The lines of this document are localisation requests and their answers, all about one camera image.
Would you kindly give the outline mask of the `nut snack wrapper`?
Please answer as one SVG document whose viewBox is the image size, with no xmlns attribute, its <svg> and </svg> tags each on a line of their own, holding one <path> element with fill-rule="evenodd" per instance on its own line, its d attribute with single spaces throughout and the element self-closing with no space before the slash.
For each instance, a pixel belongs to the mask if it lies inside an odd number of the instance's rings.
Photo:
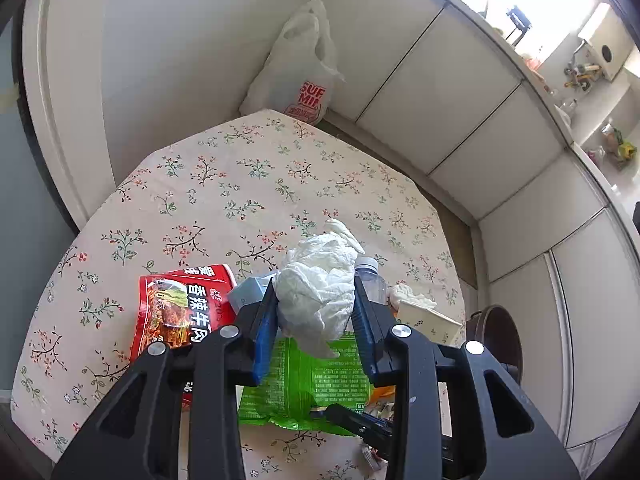
<svg viewBox="0 0 640 480">
<path fill-rule="evenodd" d="M 387 422 L 390 425 L 394 418 L 394 405 L 395 402 L 390 400 L 390 398 L 381 398 L 378 399 L 375 404 L 370 404 L 364 412 L 375 418 L 380 418 L 383 422 Z M 381 471 L 386 466 L 387 460 L 384 460 L 384 458 L 378 455 L 376 448 L 372 448 L 371 445 L 361 441 L 360 450 L 373 471 Z"/>
</svg>

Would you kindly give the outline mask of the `orange peel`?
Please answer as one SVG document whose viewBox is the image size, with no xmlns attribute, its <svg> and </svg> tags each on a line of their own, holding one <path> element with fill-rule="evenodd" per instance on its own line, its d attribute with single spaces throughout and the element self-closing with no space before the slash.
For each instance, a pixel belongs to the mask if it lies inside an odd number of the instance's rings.
<svg viewBox="0 0 640 480">
<path fill-rule="evenodd" d="M 369 403 L 375 404 L 375 403 L 378 403 L 379 400 L 393 399 L 394 396 L 395 396 L 394 386 L 375 387 L 371 391 Z"/>
</svg>

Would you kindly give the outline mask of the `floral paper cup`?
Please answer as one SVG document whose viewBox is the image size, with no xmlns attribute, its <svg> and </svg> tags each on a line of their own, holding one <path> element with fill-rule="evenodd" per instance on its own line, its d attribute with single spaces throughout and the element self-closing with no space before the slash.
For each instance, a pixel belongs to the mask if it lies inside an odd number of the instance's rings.
<svg viewBox="0 0 640 480">
<path fill-rule="evenodd" d="M 397 321 L 417 330 L 436 344 L 452 344 L 462 324 L 436 310 L 402 304 Z"/>
</svg>

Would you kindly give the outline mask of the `green snack bag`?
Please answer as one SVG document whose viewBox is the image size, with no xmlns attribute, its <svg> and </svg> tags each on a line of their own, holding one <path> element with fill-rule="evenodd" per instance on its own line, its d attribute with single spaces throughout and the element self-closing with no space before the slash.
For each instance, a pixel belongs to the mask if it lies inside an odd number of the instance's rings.
<svg viewBox="0 0 640 480">
<path fill-rule="evenodd" d="M 300 351 L 293 338 L 277 340 L 269 373 L 259 386 L 243 390 L 239 422 L 348 437 L 347 430 L 319 413 L 331 404 L 362 412 L 369 402 L 372 386 L 362 371 L 352 333 L 332 341 L 330 348 L 337 357 L 322 360 Z"/>
</svg>

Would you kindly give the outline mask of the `small tissue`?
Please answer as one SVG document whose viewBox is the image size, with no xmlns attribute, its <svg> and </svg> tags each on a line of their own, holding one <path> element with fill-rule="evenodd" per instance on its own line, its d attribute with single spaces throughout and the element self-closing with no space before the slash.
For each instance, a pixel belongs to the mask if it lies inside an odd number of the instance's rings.
<svg viewBox="0 0 640 480">
<path fill-rule="evenodd" d="M 422 310 L 434 310 L 436 302 L 423 294 L 416 294 L 413 289 L 405 284 L 395 284 L 388 292 L 390 304 L 399 311 L 403 307 L 412 307 Z"/>
</svg>

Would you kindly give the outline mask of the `red beef snack bag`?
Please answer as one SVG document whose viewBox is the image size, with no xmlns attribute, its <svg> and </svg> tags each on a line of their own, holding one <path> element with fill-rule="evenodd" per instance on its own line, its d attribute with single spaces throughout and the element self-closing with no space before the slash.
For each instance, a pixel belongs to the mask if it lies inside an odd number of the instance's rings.
<svg viewBox="0 0 640 480">
<path fill-rule="evenodd" d="M 139 278 L 139 307 L 130 359 L 154 342 L 175 349 L 199 344 L 235 321 L 229 294 L 236 285 L 225 264 L 194 266 Z"/>
</svg>

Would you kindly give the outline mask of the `white tissue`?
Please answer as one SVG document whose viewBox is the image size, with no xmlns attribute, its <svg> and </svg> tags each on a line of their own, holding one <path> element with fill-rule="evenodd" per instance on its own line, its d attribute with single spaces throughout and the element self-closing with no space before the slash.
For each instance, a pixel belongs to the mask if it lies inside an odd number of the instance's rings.
<svg viewBox="0 0 640 480">
<path fill-rule="evenodd" d="M 335 359 L 330 343 L 340 339 L 355 301 L 355 263 L 364 250 L 343 222 L 329 219 L 324 231 L 290 249 L 274 279 L 278 323 L 285 337 L 316 359 Z"/>
</svg>

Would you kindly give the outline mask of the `clear plastic bottle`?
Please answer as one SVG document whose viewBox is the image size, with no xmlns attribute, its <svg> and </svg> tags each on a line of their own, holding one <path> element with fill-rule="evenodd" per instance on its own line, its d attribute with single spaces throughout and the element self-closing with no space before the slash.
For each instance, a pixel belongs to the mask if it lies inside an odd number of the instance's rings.
<svg viewBox="0 0 640 480">
<path fill-rule="evenodd" d="M 355 261 L 355 273 L 362 281 L 362 286 L 370 301 L 377 304 L 386 304 L 386 281 L 378 272 L 378 262 L 375 258 L 358 256 Z"/>
</svg>

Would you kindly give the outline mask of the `light blue milk carton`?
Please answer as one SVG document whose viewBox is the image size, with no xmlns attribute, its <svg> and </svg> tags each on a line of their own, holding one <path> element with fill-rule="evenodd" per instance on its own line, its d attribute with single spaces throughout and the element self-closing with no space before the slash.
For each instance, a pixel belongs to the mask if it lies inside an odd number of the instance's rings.
<svg viewBox="0 0 640 480">
<path fill-rule="evenodd" d="M 228 300 L 235 314 L 238 314 L 242 307 L 261 302 L 264 298 L 269 283 L 278 275 L 278 271 L 273 271 L 262 275 L 252 275 L 242 283 L 237 284 L 229 292 Z"/>
</svg>

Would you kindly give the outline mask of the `brown round trash bin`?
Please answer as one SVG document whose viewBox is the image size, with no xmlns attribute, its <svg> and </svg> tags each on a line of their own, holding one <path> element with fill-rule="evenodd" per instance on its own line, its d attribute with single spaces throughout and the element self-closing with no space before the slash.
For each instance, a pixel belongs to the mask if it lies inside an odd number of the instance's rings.
<svg viewBox="0 0 640 480">
<path fill-rule="evenodd" d="M 466 321 L 466 338 L 484 344 L 518 383 L 522 380 L 523 353 L 520 335 L 510 313 L 498 304 L 474 312 Z"/>
</svg>

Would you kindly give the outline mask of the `white kitchen cabinets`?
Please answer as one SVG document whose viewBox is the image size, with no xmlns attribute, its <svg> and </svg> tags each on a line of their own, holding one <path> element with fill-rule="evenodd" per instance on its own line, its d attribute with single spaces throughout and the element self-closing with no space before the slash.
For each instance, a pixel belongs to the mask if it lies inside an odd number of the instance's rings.
<svg viewBox="0 0 640 480">
<path fill-rule="evenodd" d="M 322 0 L 334 124 L 480 236 L 478 284 L 520 333 L 522 385 L 586 479 L 639 474 L 639 235 L 573 117 L 491 25 L 501 0 Z M 515 0 L 563 24 L 574 0 Z"/>
</svg>

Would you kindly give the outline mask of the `floral tablecloth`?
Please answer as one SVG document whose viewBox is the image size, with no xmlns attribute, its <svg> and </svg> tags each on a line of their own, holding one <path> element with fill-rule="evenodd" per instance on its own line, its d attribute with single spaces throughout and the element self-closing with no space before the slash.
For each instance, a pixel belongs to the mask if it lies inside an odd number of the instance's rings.
<svg viewBox="0 0 640 480">
<path fill-rule="evenodd" d="M 142 275 L 223 263 L 235 278 L 280 266 L 337 219 L 406 283 L 464 319 L 435 207 L 403 174 L 314 127 L 261 112 L 149 155 L 64 246 L 30 322 L 11 415 L 56 460 L 129 363 Z"/>
</svg>

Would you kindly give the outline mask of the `white plastic shopping bag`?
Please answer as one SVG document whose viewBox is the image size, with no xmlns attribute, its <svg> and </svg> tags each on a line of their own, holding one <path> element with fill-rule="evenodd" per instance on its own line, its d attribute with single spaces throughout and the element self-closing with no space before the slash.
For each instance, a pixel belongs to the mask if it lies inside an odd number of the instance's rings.
<svg viewBox="0 0 640 480">
<path fill-rule="evenodd" d="M 240 106 L 242 115 L 269 108 L 309 125 L 320 122 L 337 81 L 337 50 L 322 0 L 310 0 L 283 25 Z"/>
</svg>

